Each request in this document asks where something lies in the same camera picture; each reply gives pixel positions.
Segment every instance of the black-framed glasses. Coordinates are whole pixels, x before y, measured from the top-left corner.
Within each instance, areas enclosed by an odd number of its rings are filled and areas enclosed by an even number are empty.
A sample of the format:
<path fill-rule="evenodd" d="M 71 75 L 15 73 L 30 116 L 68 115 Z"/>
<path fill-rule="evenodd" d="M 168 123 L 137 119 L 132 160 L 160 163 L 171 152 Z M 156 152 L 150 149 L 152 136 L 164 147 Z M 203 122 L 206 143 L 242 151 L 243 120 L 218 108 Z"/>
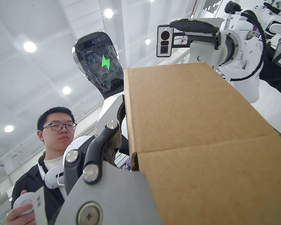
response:
<path fill-rule="evenodd" d="M 50 124 L 47 124 L 44 127 L 44 129 L 47 128 L 48 126 L 50 126 L 51 130 L 53 130 L 53 131 L 61 131 L 63 129 L 63 126 L 65 126 L 68 131 L 73 131 L 76 129 L 76 125 L 77 125 L 76 123 L 67 123 L 67 124 L 50 123 Z"/>

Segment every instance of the man's hand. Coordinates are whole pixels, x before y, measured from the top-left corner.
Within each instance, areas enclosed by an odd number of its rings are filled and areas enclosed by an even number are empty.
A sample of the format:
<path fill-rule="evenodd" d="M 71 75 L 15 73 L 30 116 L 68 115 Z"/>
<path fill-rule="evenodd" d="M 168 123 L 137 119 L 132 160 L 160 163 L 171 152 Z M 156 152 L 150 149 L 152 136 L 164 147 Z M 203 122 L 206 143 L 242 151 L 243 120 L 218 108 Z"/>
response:
<path fill-rule="evenodd" d="M 34 212 L 18 217 L 22 212 L 32 208 L 32 203 L 26 203 L 12 209 L 5 217 L 5 225 L 36 225 L 34 219 Z"/>

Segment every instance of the young man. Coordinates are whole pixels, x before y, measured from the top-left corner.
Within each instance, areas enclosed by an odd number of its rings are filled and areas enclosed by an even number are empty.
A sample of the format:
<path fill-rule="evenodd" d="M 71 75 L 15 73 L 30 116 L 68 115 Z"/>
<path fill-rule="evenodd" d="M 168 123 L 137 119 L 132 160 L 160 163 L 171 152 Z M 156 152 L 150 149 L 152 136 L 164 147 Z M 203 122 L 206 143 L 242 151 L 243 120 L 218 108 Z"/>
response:
<path fill-rule="evenodd" d="M 44 186 L 45 211 L 47 220 L 64 203 L 67 194 L 64 186 L 49 189 L 44 183 L 44 176 L 50 169 L 62 164 L 67 146 L 73 141 L 76 123 L 72 112 L 65 107 L 54 107 L 43 113 L 37 122 L 37 135 L 44 142 L 45 152 L 33 166 L 16 183 L 12 192 L 12 210 L 5 218 L 5 225 L 33 225 L 34 213 L 17 217 L 32 207 L 31 203 L 13 209 L 14 201 L 26 192 L 35 192 Z"/>

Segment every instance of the black cable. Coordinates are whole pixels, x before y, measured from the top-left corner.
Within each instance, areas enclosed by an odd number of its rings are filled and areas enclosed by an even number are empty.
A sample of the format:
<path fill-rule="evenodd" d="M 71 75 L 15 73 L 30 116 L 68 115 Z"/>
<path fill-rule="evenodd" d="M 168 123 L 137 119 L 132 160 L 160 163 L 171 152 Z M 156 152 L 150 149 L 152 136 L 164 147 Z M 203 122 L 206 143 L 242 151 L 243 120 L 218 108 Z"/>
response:
<path fill-rule="evenodd" d="M 260 32 L 260 35 L 261 35 L 263 48 L 262 48 L 262 54 L 261 54 L 261 57 L 260 57 L 260 61 L 259 61 L 259 64 L 257 65 L 256 69 L 246 77 L 232 78 L 230 80 L 232 82 L 239 82 L 239 81 L 243 81 L 243 80 L 246 80 L 246 79 L 249 79 L 250 77 L 252 77 L 262 67 L 262 63 L 264 62 L 265 57 L 266 57 L 266 37 L 264 35 L 264 31 L 263 31 L 262 26 L 260 25 L 258 19 L 255 16 L 252 16 L 248 13 L 241 13 L 241 16 L 244 16 L 244 17 L 248 18 L 249 22 L 258 28 L 258 30 Z"/>

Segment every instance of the silver bolt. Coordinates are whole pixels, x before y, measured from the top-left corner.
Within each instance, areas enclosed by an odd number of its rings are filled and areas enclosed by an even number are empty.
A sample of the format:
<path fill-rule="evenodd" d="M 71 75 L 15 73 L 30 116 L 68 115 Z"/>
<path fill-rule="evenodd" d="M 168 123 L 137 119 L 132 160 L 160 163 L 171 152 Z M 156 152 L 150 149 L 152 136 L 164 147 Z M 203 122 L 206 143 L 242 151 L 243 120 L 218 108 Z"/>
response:
<path fill-rule="evenodd" d="M 96 164 L 87 165 L 82 172 L 82 178 L 86 182 L 95 181 L 98 175 L 99 175 L 99 168 Z"/>
<path fill-rule="evenodd" d="M 79 152 L 76 149 L 71 150 L 69 153 L 66 155 L 66 161 L 69 163 L 74 163 L 77 161 L 79 156 Z"/>
<path fill-rule="evenodd" d="M 94 202 L 87 203 L 80 209 L 77 219 L 80 225 L 98 225 L 102 221 L 102 210 Z"/>
<path fill-rule="evenodd" d="M 96 128 L 95 131 L 94 131 L 94 136 L 97 137 L 100 135 L 100 133 L 103 131 L 103 128 Z"/>
<path fill-rule="evenodd" d="M 117 123 L 117 121 L 112 120 L 112 121 L 109 121 L 106 126 L 108 129 L 114 130 L 118 127 L 118 123 Z"/>

